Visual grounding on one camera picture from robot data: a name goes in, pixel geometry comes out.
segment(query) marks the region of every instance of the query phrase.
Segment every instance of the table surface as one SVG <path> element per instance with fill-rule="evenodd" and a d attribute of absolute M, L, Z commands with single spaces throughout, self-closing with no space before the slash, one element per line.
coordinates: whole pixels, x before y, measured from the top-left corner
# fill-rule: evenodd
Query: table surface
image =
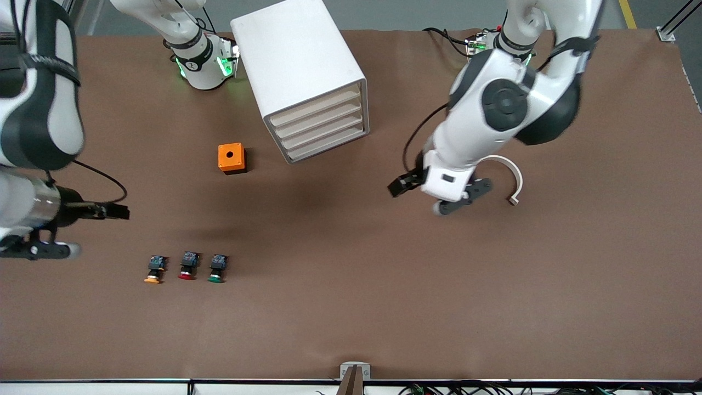
<path fill-rule="evenodd" d="M 603 31 L 573 125 L 501 151 L 520 204 L 486 163 L 495 190 L 436 217 L 385 187 L 464 60 L 426 32 L 343 35 L 371 134 L 293 165 L 245 79 L 197 91 L 160 38 L 81 37 L 81 159 L 126 185 L 132 219 L 60 231 L 76 261 L 0 262 L 0 377 L 326 378 L 348 360 L 376 378 L 700 376 L 702 117 L 675 45 Z M 252 170 L 225 176 L 217 145 L 235 141 Z M 54 177 L 119 193 L 79 167 Z M 177 279 L 186 250 L 196 281 Z M 161 285 L 143 282 L 153 254 L 171 257 Z M 213 254 L 231 259 L 221 285 Z"/>

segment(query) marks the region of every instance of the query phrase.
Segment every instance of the velcro strap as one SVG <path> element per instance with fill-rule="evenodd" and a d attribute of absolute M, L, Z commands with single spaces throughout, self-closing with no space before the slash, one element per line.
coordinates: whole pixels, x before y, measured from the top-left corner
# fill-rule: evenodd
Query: velcro strap
<path fill-rule="evenodd" d="M 23 53 L 20 55 L 20 65 L 26 69 L 47 69 L 54 74 L 61 75 L 81 86 L 78 70 L 65 60 L 54 58 L 53 56 L 37 55 L 35 53 Z"/>
<path fill-rule="evenodd" d="M 589 39 L 584 39 L 583 37 L 571 37 L 566 39 L 561 44 L 556 45 L 556 47 L 551 51 L 550 56 L 556 56 L 561 52 L 573 50 L 575 56 L 580 56 L 585 52 L 589 52 L 595 48 L 597 40 L 600 36 L 594 36 Z"/>

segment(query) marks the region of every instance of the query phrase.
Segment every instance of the orange cube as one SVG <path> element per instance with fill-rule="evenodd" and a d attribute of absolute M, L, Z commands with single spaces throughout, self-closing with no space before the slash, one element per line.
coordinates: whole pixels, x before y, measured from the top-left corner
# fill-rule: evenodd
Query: orange cube
<path fill-rule="evenodd" d="M 222 144 L 217 155 L 219 168 L 224 174 L 246 173 L 246 150 L 241 143 Z"/>

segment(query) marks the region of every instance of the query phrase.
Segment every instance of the white box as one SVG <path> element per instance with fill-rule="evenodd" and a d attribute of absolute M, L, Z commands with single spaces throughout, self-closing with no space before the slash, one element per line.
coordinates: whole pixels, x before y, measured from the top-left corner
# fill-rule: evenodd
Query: white box
<path fill-rule="evenodd" d="M 231 22 L 263 121 L 288 163 L 369 132 L 366 77 L 322 0 Z"/>

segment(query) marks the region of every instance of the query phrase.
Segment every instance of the brown tabletop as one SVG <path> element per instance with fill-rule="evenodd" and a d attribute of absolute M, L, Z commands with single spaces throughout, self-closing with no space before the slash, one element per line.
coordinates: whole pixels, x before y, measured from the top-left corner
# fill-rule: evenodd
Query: brown tabletop
<path fill-rule="evenodd" d="M 76 261 L 0 262 L 0 377 L 326 378 L 347 360 L 376 378 L 701 375 L 702 117 L 675 45 L 603 31 L 572 127 L 501 151 L 520 204 L 486 163 L 495 190 L 436 217 L 385 187 L 463 59 L 426 32 L 344 37 L 371 134 L 294 165 L 245 79 L 197 91 L 160 38 L 81 37 L 81 159 L 127 186 L 132 219 L 60 231 Z M 253 168 L 225 176 L 217 145 L 235 141 Z M 119 193 L 79 167 L 54 177 Z M 196 281 L 177 279 L 186 250 L 204 255 Z M 153 254 L 171 258 L 161 285 L 143 282 Z M 206 281 L 213 254 L 224 284 Z"/>

